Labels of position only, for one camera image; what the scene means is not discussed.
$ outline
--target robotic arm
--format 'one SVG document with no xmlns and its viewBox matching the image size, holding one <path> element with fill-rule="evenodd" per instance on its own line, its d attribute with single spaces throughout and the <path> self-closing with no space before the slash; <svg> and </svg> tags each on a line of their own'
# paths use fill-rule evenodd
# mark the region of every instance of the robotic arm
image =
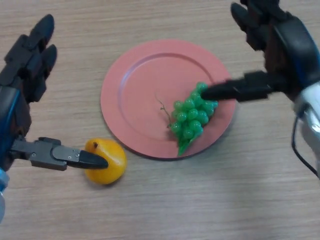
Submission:
<svg viewBox="0 0 320 240">
<path fill-rule="evenodd" d="M 106 160 L 93 153 L 66 147 L 58 139 L 40 137 L 27 142 L 31 125 L 30 104 L 46 91 L 46 80 L 57 59 L 57 48 L 47 47 L 54 18 L 46 15 L 31 30 L 21 35 L 5 56 L 0 72 L 0 222 L 5 212 L 3 192 L 8 186 L 15 159 L 28 160 L 32 166 L 64 171 L 67 166 L 83 169 L 107 168 Z"/>
<path fill-rule="evenodd" d="M 240 0 L 231 5 L 231 14 L 246 33 L 247 43 L 264 52 L 264 71 L 244 74 L 236 80 L 209 87 L 202 93 L 206 100 L 235 99 L 238 102 L 267 99 L 282 92 L 293 101 L 296 120 L 292 148 L 297 157 L 318 178 L 320 171 L 320 54 L 305 25 L 299 18 L 279 7 L 279 0 Z M 315 170 L 296 150 L 297 122 L 313 150 Z"/>
</svg>

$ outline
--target plate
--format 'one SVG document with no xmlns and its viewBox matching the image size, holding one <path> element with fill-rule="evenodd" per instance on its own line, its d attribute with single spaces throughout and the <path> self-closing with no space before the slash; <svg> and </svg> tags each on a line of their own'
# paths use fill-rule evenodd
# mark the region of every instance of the plate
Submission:
<svg viewBox="0 0 320 240">
<path fill-rule="evenodd" d="M 137 154 L 159 160 L 178 158 L 178 144 L 167 128 L 167 112 L 184 101 L 197 82 L 217 84 L 230 77 L 212 53 L 196 44 L 162 39 L 138 45 L 111 66 L 102 84 L 100 105 L 112 134 Z M 202 136 L 181 157 L 211 146 L 228 128 L 235 100 L 220 101 Z"/>
</svg>

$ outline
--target table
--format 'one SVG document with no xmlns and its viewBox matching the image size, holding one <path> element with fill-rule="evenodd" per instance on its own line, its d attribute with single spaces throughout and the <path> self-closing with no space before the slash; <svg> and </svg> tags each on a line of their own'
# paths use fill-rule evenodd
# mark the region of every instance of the table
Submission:
<svg viewBox="0 0 320 240">
<path fill-rule="evenodd" d="M 199 44 L 232 77 L 262 69 L 245 42 L 231 0 L 5 0 L 0 56 L 46 14 L 55 18 L 58 59 L 41 102 L 31 105 L 28 140 L 47 136 L 82 148 L 110 137 L 100 90 L 111 64 L 142 42 L 176 38 Z M 320 43 L 318 0 L 283 0 Z M 1 240 L 311 240 L 320 235 L 320 187 L 290 148 L 294 113 L 282 94 L 237 105 L 223 138 L 185 160 L 127 153 L 112 187 L 88 183 L 80 169 L 53 171 L 17 160 L 5 191 Z M 299 149 L 314 157 L 301 139 Z"/>
</svg>

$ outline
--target grape stem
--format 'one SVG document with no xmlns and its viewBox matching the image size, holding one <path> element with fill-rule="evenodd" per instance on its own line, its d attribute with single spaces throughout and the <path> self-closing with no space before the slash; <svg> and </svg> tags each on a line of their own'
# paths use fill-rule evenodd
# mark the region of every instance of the grape stem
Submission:
<svg viewBox="0 0 320 240">
<path fill-rule="evenodd" d="M 165 114 L 168 116 L 169 119 L 169 125 L 167 126 L 167 128 L 169 128 L 171 126 L 171 117 L 170 114 L 168 113 L 168 111 L 165 108 L 165 105 L 163 104 L 162 101 L 159 100 L 159 98 L 157 97 L 157 94 L 154 95 L 155 99 L 162 105 L 162 107 L 160 108 L 160 110 L 163 110 L 165 112 Z"/>
</svg>

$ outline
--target grape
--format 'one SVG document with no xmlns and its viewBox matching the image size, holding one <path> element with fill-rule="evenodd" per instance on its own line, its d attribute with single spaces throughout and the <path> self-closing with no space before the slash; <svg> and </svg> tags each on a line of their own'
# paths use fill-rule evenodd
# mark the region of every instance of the grape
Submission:
<svg viewBox="0 0 320 240">
<path fill-rule="evenodd" d="M 201 126 L 201 123 L 197 120 L 192 120 L 190 123 L 189 123 L 189 127 L 192 131 L 194 131 L 196 134 L 203 131 L 203 128 Z"/>
<path fill-rule="evenodd" d="M 194 137 L 194 132 L 190 128 L 185 128 L 183 130 L 183 137 L 185 139 L 192 139 Z"/>
<path fill-rule="evenodd" d="M 210 110 L 206 110 L 205 112 L 208 115 L 208 117 L 211 117 L 214 114 L 215 110 L 214 109 L 210 109 Z"/>
<path fill-rule="evenodd" d="M 198 111 L 198 116 L 196 117 L 196 120 L 198 120 L 201 123 L 201 125 L 205 125 L 209 122 L 207 113 L 203 110 Z"/>
<path fill-rule="evenodd" d="M 200 94 L 197 91 L 192 92 L 190 97 L 192 98 L 194 106 L 196 108 L 200 107 L 204 103 L 204 100 L 201 98 Z"/>
<path fill-rule="evenodd" d="M 187 120 L 188 115 L 184 112 L 181 111 L 177 114 L 176 116 L 176 120 L 180 123 L 184 122 L 185 120 Z"/>
<path fill-rule="evenodd" d="M 213 107 L 214 108 L 218 107 L 218 102 L 217 101 L 213 101 Z"/>
<path fill-rule="evenodd" d="M 182 108 L 184 107 L 184 103 L 182 101 L 175 101 L 173 103 L 173 107 L 174 107 L 175 110 L 181 111 Z"/>
<path fill-rule="evenodd" d="M 202 135 L 203 133 L 204 133 L 204 128 L 201 127 L 201 128 L 199 128 L 199 131 L 195 133 L 195 135 L 196 135 L 197 137 L 199 137 L 199 136 Z"/>
<path fill-rule="evenodd" d="M 194 109 L 194 108 L 195 108 L 195 103 L 194 103 L 194 101 L 193 101 L 190 97 L 188 97 L 188 98 L 184 101 L 183 108 L 184 108 L 184 110 Z"/>
<path fill-rule="evenodd" d="M 177 119 L 177 115 L 178 115 L 178 111 L 177 110 L 174 110 L 172 113 L 171 113 L 171 116 L 174 118 L 174 119 Z"/>
<path fill-rule="evenodd" d="M 215 108 L 215 105 L 213 101 L 205 101 L 201 107 L 203 110 L 211 112 Z"/>
<path fill-rule="evenodd" d="M 193 108 L 188 112 L 188 120 L 193 120 L 198 116 L 198 110 Z"/>
<path fill-rule="evenodd" d="M 201 93 L 203 90 L 207 89 L 208 88 L 208 85 L 204 82 L 198 82 L 196 84 L 196 90 Z"/>
<path fill-rule="evenodd" d="M 174 134 L 177 134 L 181 131 L 182 127 L 181 127 L 181 123 L 180 122 L 175 122 L 171 125 L 171 131 L 174 133 Z"/>
<path fill-rule="evenodd" d="M 197 90 L 193 90 L 190 94 L 190 98 L 192 100 L 195 100 L 196 98 L 198 98 L 200 96 L 200 93 L 197 92 Z"/>
</svg>

